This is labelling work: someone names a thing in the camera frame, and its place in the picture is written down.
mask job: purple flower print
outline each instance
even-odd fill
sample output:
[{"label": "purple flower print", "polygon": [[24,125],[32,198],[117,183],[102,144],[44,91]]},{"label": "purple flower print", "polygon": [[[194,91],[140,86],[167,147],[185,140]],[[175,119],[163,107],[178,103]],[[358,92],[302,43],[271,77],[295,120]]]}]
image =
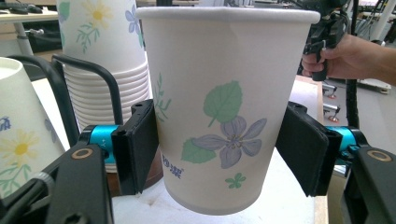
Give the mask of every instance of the purple flower print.
[{"label": "purple flower print", "polygon": [[244,118],[236,116],[233,120],[220,125],[221,132],[226,136],[225,139],[215,134],[207,134],[193,138],[191,141],[197,147],[207,150],[221,149],[221,168],[227,169],[239,162],[242,152],[250,157],[259,153],[262,148],[262,140],[254,138],[262,132],[266,123],[267,119],[260,119],[243,134],[247,123]]},{"label": "purple flower print", "polygon": [[133,33],[136,31],[136,33],[139,35],[140,34],[140,26],[139,26],[139,20],[134,16],[136,12],[136,6],[132,6],[131,11],[125,11],[125,17],[126,20],[129,21],[129,33]]}]

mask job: human hand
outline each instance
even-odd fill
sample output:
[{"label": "human hand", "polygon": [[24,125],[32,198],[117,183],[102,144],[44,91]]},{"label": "human hand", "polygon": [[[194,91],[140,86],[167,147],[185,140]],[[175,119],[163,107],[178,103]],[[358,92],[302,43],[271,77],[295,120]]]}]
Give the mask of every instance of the human hand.
[{"label": "human hand", "polygon": [[302,74],[311,77],[313,72],[322,71],[327,60],[327,76],[344,79],[365,79],[376,77],[376,58],[383,48],[377,44],[353,35],[345,35],[335,49],[325,49],[320,53],[303,55]]}]

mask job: cup rim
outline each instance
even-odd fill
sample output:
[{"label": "cup rim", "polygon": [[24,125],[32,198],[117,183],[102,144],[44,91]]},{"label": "cup rim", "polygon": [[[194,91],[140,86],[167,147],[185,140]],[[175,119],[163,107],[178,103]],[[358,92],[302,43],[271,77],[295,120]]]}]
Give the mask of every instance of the cup rim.
[{"label": "cup rim", "polygon": [[[146,60],[144,63],[142,63],[142,64],[138,65],[137,67],[130,69],[130,70],[125,70],[125,71],[121,71],[121,72],[110,72],[110,71],[108,71],[108,72],[111,73],[111,75],[113,75],[116,78],[125,78],[125,77],[130,77],[131,75],[132,76],[139,75],[139,74],[145,72],[148,68],[149,68],[149,63]],[[73,77],[83,76],[86,79],[98,79],[98,78],[100,79],[101,78],[99,75],[97,75],[95,73],[87,72],[87,71],[81,72],[81,71],[84,71],[84,70],[75,70],[75,69],[67,68],[66,66],[64,67],[64,72],[66,74],[68,74],[69,76],[73,76]]]},{"label": "cup rim", "polygon": [[282,8],[252,7],[140,7],[138,19],[187,20],[187,21],[284,21],[316,23],[320,14],[316,11]]},{"label": "cup rim", "polygon": [[[136,103],[142,101],[144,98],[147,98],[147,97],[148,97],[147,94],[142,95],[140,97],[141,99],[134,99],[133,101],[131,101],[131,103],[132,103],[132,105],[136,104]],[[78,113],[76,113],[77,119],[82,119],[82,121],[84,121],[85,123],[91,123],[91,122],[92,123],[98,123],[98,122],[100,123],[101,121],[110,122],[110,119],[111,119],[111,121],[114,121],[114,116],[112,114],[110,116],[100,116],[100,115],[98,116],[97,114],[89,115],[89,114],[86,114],[86,113],[84,113],[82,111],[79,111],[79,110],[77,110],[77,112],[78,112]],[[125,118],[125,115],[129,115],[129,111],[126,112],[126,113],[122,113],[122,118],[123,119],[128,119],[128,118]]]},{"label": "cup rim", "polygon": [[[128,91],[129,89],[133,89],[135,87],[144,85],[145,82],[148,82],[149,76],[142,77],[141,79],[130,82],[130,83],[118,83],[119,86],[119,91]],[[84,83],[84,84],[77,84],[76,81],[66,78],[66,84],[67,88],[72,88],[73,90],[76,91],[81,91],[81,92],[87,92],[87,93],[104,93],[104,91],[109,92],[107,84],[104,82],[104,85],[102,86],[92,86],[89,85],[89,83]]]},{"label": "cup rim", "polygon": [[[91,112],[94,112],[95,116],[98,116],[98,118],[101,118],[102,116],[111,116],[113,117],[113,110],[90,110],[88,108],[83,108],[80,106],[75,106],[74,107],[79,113],[82,113],[83,115],[89,115]],[[124,107],[121,109],[122,110],[122,115],[125,115],[129,112],[131,112],[130,106]]]},{"label": "cup rim", "polygon": [[[128,102],[127,104],[122,105],[121,109],[122,110],[127,109],[127,108],[131,109],[131,106],[132,106],[132,104],[130,102]],[[105,106],[89,107],[89,106],[85,106],[84,104],[80,104],[78,102],[78,104],[74,104],[73,107],[77,107],[78,109],[82,109],[82,110],[91,110],[91,111],[95,111],[95,112],[96,111],[111,111],[111,112],[113,112],[113,107],[111,105],[106,106],[106,108],[105,108]]]},{"label": "cup rim", "polygon": [[0,57],[0,62],[0,80],[12,77],[23,69],[23,64],[15,59]]},{"label": "cup rim", "polygon": [[[132,87],[131,89],[126,90],[126,91],[120,91],[120,98],[122,99],[123,97],[128,97],[130,95],[138,93],[138,92],[142,91],[143,89],[145,89],[148,85],[149,85],[149,79],[146,78],[146,80],[144,80],[144,82],[141,83],[140,85],[138,85],[136,87]],[[106,92],[91,93],[91,92],[80,91],[80,90],[73,88],[73,86],[70,86],[69,91],[71,91],[73,94],[75,94],[77,96],[84,97],[87,99],[93,99],[93,100],[94,99],[100,100],[103,98],[110,97],[110,91],[108,89]]]},{"label": "cup rim", "polygon": [[[119,85],[122,84],[127,85],[129,83],[133,83],[142,79],[143,77],[147,76],[148,73],[149,73],[149,68],[147,68],[142,73],[136,74],[131,77],[115,77],[115,79]],[[98,75],[96,75],[96,78],[84,78],[84,77],[76,77],[65,72],[65,78],[66,80],[71,80],[76,84],[79,82],[84,82],[84,85],[89,85],[89,86],[107,86],[105,81]]]},{"label": "cup rim", "polygon": [[[139,98],[136,98],[136,100],[141,101],[142,99],[140,99],[140,98],[142,98],[142,96],[140,96]],[[132,100],[129,102],[123,102],[121,107],[126,107],[126,106],[131,107],[133,104],[136,104],[136,103],[138,103],[138,102],[136,102],[135,100]],[[103,109],[111,110],[111,111],[113,110],[113,106],[111,104],[110,105],[109,104],[107,104],[107,105],[87,105],[85,103],[80,102],[77,99],[73,100],[73,105],[78,105],[79,107],[84,107],[84,108],[87,108],[86,106],[88,106],[89,108],[87,108],[87,109],[91,109],[91,110],[103,110]]]},{"label": "cup rim", "polygon": [[[121,103],[123,102],[130,102],[132,101],[134,98],[138,98],[143,94],[146,94],[146,92],[149,92],[149,86],[147,86],[145,89],[143,89],[142,91],[139,91],[135,94],[131,94],[129,96],[126,97],[122,97],[121,99]],[[81,96],[75,95],[73,92],[70,92],[70,97],[72,98],[72,102],[73,99],[77,99],[79,100],[81,103],[85,104],[85,105],[111,105],[111,99],[107,98],[107,99],[86,99],[83,98]]]}]

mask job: stack of paper cups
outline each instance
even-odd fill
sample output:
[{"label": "stack of paper cups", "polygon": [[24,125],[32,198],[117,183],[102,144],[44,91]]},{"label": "stack of paper cups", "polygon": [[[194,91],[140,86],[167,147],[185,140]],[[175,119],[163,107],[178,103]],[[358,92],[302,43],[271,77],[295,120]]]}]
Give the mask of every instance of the stack of paper cups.
[{"label": "stack of paper cups", "polygon": [[[130,106],[149,98],[145,56],[135,0],[58,0],[64,54],[97,63],[117,80],[124,122]],[[114,124],[107,84],[96,74],[64,67],[79,128]]]}]

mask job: floral paper cup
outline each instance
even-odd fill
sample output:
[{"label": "floral paper cup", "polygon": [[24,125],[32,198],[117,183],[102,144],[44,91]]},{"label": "floral paper cup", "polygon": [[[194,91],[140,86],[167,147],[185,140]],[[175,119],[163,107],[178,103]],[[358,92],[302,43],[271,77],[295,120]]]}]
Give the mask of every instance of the floral paper cup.
[{"label": "floral paper cup", "polygon": [[256,201],[311,23],[311,11],[154,7],[142,20],[164,183],[192,211]]},{"label": "floral paper cup", "polygon": [[135,0],[57,0],[57,8],[67,56],[100,64],[111,73],[146,63]]},{"label": "floral paper cup", "polygon": [[64,153],[23,65],[0,58],[0,198]]}]

